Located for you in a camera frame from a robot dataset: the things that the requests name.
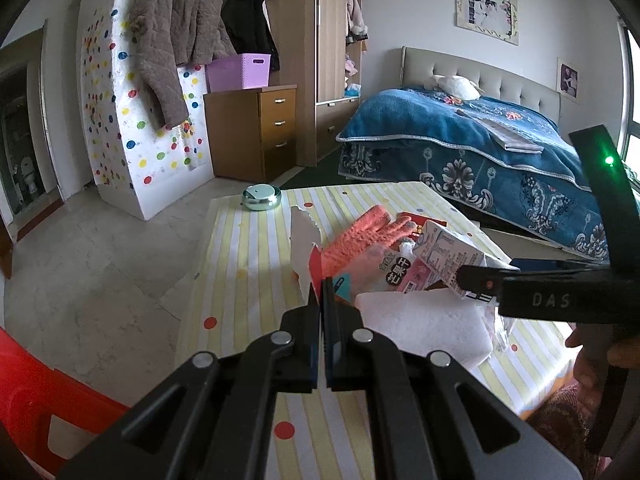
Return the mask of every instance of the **picture frame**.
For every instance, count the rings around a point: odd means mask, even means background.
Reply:
[[[517,0],[456,0],[456,26],[517,45]]]
[[[580,100],[580,70],[573,64],[558,58],[556,90],[560,95],[577,103]]]

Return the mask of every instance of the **headboard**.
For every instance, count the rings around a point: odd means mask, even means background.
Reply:
[[[558,124],[560,94],[551,88],[495,66],[433,50],[402,48],[401,84],[420,86],[433,75],[461,75],[475,82],[484,95],[516,103]]]

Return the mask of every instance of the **knit glove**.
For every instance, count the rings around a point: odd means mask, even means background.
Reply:
[[[370,245],[391,247],[416,228],[408,216],[402,216],[393,223],[390,221],[391,215],[381,205],[375,205],[364,213],[322,251],[322,277],[335,276]]]

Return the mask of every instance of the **table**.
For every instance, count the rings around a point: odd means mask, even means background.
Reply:
[[[486,252],[510,258],[478,227],[420,182],[315,187],[282,192],[282,206],[252,212],[239,196],[213,200],[193,269],[189,306],[182,318],[176,366],[208,349],[220,357],[243,351],[276,330],[284,311],[303,304],[291,270],[290,208],[306,209],[331,241],[358,216],[380,203],[446,220],[471,233]],[[564,347],[567,323],[518,320],[511,348],[496,353],[472,374],[521,417],[526,417],[571,378],[576,351]],[[364,394],[278,394],[267,479],[374,480]]]

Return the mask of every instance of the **black coat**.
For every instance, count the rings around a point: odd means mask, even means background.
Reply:
[[[272,72],[280,70],[280,58],[264,17],[264,0],[226,0],[222,6],[231,43],[238,54],[271,54]]]

